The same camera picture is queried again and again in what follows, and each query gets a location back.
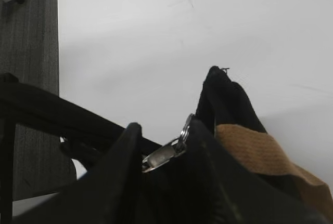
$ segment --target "black backpack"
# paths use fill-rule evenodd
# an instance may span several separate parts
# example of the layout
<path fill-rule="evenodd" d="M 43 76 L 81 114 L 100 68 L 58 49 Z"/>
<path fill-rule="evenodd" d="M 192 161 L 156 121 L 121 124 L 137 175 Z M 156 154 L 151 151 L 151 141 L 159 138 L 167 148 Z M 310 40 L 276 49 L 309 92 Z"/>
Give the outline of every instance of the black backpack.
<path fill-rule="evenodd" d="M 1 223 L 329 223 L 242 167 L 210 129 L 220 113 L 212 107 L 205 115 L 200 105 L 179 138 L 162 147 L 142 137 L 137 123 L 123 128 L 2 74 Z M 61 151 L 87 173 L 10 222 L 17 123 L 63 137 Z"/>

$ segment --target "white wall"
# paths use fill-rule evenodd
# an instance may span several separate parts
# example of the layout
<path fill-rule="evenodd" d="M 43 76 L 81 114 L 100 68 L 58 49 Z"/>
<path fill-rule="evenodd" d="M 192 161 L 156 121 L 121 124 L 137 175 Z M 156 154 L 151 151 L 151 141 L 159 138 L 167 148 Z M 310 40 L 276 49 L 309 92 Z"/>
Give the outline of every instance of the white wall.
<path fill-rule="evenodd" d="M 59 0 L 60 96 L 166 143 L 230 67 L 290 158 L 333 187 L 332 0 Z"/>

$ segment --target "gray fabric panel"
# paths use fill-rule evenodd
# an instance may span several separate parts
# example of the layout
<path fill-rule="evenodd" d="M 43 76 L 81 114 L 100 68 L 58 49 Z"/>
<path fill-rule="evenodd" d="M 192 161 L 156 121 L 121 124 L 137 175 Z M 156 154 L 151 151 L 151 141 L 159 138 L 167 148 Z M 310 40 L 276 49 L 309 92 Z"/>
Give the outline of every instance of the gray fabric panel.
<path fill-rule="evenodd" d="M 57 0 L 0 2 L 0 73 L 59 95 Z M 58 137 L 17 126 L 14 201 L 76 180 Z"/>

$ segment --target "metal zipper pull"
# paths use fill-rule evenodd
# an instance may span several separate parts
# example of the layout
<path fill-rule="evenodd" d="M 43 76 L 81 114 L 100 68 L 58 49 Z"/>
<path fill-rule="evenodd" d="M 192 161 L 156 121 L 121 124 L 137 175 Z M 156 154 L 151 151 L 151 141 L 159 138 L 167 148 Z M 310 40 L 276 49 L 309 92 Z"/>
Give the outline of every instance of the metal zipper pull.
<path fill-rule="evenodd" d="M 179 137 L 168 142 L 166 145 L 160 147 L 152 154 L 145 157 L 142 161 L 142 172 L 147 173 L 158 167 L 161 167 L 170 159 L 178 157 L 186 152 L 186 140 L 189 134 L 189 124 L 193 118 L 193 114 L 190 114 L 186 120 L 185 126 L 181 131 Z"/>

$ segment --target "brown strap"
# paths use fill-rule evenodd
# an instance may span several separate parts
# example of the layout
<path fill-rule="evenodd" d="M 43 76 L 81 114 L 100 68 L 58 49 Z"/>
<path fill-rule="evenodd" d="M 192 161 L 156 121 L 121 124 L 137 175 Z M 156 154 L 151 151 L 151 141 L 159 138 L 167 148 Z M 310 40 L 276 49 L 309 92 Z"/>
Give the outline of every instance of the brown strap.
<path fill-rule="evenodd" d="M 333 200 L 328 185 L 292 163 L 272 136 L 231 124 L 218 125 L 215 135 L 224 148 L 251 172 L 292 175 L 304 202 L 333 221 Z"/>

